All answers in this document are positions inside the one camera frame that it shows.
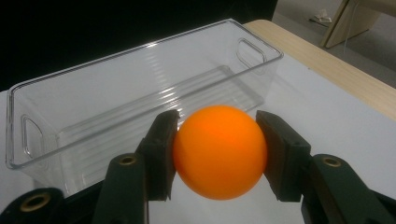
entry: container rim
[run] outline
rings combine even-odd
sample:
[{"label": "container rim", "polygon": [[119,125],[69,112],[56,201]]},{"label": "container rim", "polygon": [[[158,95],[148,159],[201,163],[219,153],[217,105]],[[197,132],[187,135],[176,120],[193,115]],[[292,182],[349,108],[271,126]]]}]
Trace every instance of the container rim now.
[{"label": "container rim", "polygon": [[40,82],[40,81],[43,81],[43,80],[46,80],[46,79],[53,78],[53,77],[61,76],[61,75],[64,75],[66,73],[70,73],[70,72],[76,71],[76,70],[84,68],[84,67],[88,67],[88,66],[91,66],[91,65],[94,65],[94,64],[97,64],[97,63],[102,63],[102,62],[105,62],[105,61],[108,61],[108,60],[111,60],[111,59],[114,59],[114,58],[118,58],[118,57],[123,56],[125,54],[129,54],[131,52],[138,51],[140,49],[150,48],[150,47],[155,46],[157,44],[161,44],[162,42],[166,42],[166,41],[169,41],[169,40],[172,40],[172,39],[180,38],[180,37],[185,36],[185,35],[191,35],[193,33],[200,32],[200,31],[205,30],[207,28],[215,27],[215,26],[222,25],[222,24],[225,24],[225,23],[231,23],[232,25],[234,25],[234,26],[238,27],[239,29],[243,30],[244,32],[248,33],[249,35],[251,35],[251,37],[256,38],[258,41],[260,41],[262,44],[264,44],[266,47],[268,47],[272,51],[276,52],[278,55],[277,55],[277,57],[275,57],[273,59],[270,59],[270,60],[268,60],[266,62],[263,62],[263,63],[260,63],[258,65],[252,66],[252,67],[250,67],[250,68],[248,68],[248,69],[246,69],[246,70],[244,70],[244,71],[242,71],[240,73],[234,74],[231,77],[226,77],[226,78],[221,79],[221,80],[219,80],[217,82],[214,82],[214,83],[210,84],[210,86],[218,85],[221,82],[230,80],[230,79],[235,78],[235,77],[240,77],[240,76],[244,75],[245,73],[248,73],[248,72],[250,72],[252,70],[255,70],[257,68],[263,67],[263,66],[267,65],[268,63],[272,63],[272,62],[278,61],[278,60],[283,58],[284,54],[283,54],[283,52],[281,50],[279,50],[279,49],[275,48],[274,46],[268,44],[267,42],[265,42],[264,40],[259,38],[257,35],[253,34],[251,31],[249,31],[245,26],[243,26],[239,22],[237,22],[237,21],[235,21],[233,19],[228,19],[228,20],[223,20],[223,21],[218,21],[218,22],[215,22],[215,23],[211,23],[211,24],[208,24],[206,26],[202,26],[202,27],[199,27],[199,28],[196,28],[196,29],[193,29],[193,30],[189,30],[187,32],[180,33],[178,35],[171,35],[169,37],[166,37],[166,38],[163,38],[163,39],[160,39],[160,40],[157,40],[157,41],[149,42],[149,43],[147,43],[145,45],[141,45],[141,46],[138,46],[138,47],[135,47],[135,48],[127,49],[127,50],[124,50],[124,51],[121,51],[121,52],[118,52],[118,53],[115,53],[115,54],[108,55],[108,56],[100,58],[100,59],[96,59],[96,60],[93,60],[93,61],[90,61],[90,62],[87,62],[87,63],[82,63],[82,64],[79,64],[79,65],[76,65],[76,66],[73,66],[73,67],[58,71],[58,72],[50,73],[50,74],[44,75],[42,77],[37,77],[37,78],[33,78],[33,79],[30,79],[30,80],[23,81],[23,82],[21,82],[19,84],[16,84],[16,85],[12,86],[7,91],[7,126],[6,126],[6,164],[7,164],[7,167],[9,169],[12,169],[12,170],[20,170],[20,169],[22,169],[24,167],[27,167],[29,165],[32,165],[32,164],[38,162],[38,161],[43,161],[43,160],[45,160],[45,159],[47,159],[47,158],[49,158],[51,156],[54,156],[54,155],[56,155],[58,153],[61,153],[61,152],[65,151],[65,150],[69,149],[70,147],[73,147],[73,146],[75,146],[75,145],[77,145],[77,144],[79,144],[79,143],[81,143],[83,141],[86,141],[87,139],[92,138],[92,136],[94,135],[94,134],[90,134],[89,136],[86,136],[86,137],[84,137],[82,139],[77,140],[77,142],[74,142],[72,144],[66,145],[64,147],[59,147],[59,148],[57,148],[57,149],[55,149],[55,150],[53,150],[51,152],[48,152],[48,153],[46,153],[44,155],[41,155],[41,156],[39,156],[37,158],[33,158],[33,159],[31,159],[29,161],[26,161],[26,162],[23,162],[21,164],[14,163],[14,144],[13,144],[13,140],[14,140],[14,136],[13,136],[13,133],[14,133],[13,132],[13,129],[14,129],[14,123],[13,123],[14,115],[13,115],[13,110],[14,110],[14,97],[15,97],[14,94],[15,94],[15,92],[17,90],[23,88],[24,86],[28,86],[28,85],[31,85],[31,84],[34,84],[34,83],[37,83],[37,82]]}]

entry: orange ball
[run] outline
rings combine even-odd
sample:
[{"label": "orange ball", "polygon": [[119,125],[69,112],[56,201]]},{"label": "orange ball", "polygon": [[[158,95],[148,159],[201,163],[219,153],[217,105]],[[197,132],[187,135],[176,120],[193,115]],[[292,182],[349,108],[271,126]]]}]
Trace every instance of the orange ball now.
[{"label": "orange ball", "polygon": [[198,110],[178,130],[173,157],[183,182],[214,200],[236,198],[264,172],[267,147],[259,125],[227,105]]}]

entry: floor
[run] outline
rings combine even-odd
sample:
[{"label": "floor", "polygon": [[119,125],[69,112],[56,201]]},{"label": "floor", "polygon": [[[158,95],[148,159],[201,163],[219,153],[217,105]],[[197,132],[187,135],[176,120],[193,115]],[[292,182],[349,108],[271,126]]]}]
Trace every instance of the floor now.
[{"label": "floor", "polygon": [[[273,22],[319,46],[327,27],[309,19],[321,9],[333,17],[341,1],[278,0]],[[369,31],[324,50],[396,88],[396,18],[381,14]]]}]

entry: clear plastic bin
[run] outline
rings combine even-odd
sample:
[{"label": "clear plastic bin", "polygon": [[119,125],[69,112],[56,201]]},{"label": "clear plastic bin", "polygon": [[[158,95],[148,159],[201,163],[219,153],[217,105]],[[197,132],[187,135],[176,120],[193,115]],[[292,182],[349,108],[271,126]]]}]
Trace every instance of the clear plastic bin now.
[{"label": "clear plastic bin", "polygon": [[262,105],[280,58],[228,20],[23,82],[8,91],[7,166],[74,194],[164,110],[181,123],[207,105]]}]

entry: dark background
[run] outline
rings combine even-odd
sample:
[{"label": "dark background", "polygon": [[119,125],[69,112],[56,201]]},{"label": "dark background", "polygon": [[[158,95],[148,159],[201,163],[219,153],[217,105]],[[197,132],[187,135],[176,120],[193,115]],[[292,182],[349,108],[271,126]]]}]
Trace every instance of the dark background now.
[{"label": "dark background", "polygon": [[276,1],[16,1],[1,9],[0,91],[215,21],[271,20]]}]

